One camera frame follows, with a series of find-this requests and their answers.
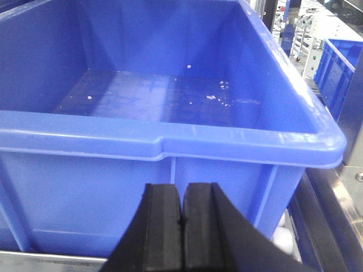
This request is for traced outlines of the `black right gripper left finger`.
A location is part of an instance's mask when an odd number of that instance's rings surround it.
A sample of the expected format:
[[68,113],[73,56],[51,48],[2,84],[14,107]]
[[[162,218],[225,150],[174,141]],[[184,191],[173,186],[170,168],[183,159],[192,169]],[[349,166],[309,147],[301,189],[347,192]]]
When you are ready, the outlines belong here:
[[102,271],[181,271],[179,193],[173,184],[146,184],[140,205]]

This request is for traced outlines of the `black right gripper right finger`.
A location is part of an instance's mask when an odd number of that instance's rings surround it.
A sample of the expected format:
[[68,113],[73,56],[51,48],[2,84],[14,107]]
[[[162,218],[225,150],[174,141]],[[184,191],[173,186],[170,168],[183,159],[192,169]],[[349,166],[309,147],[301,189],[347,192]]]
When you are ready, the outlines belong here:
[[262,235],[217,183],[190,183],[183,200],[186,271],[311,271]]

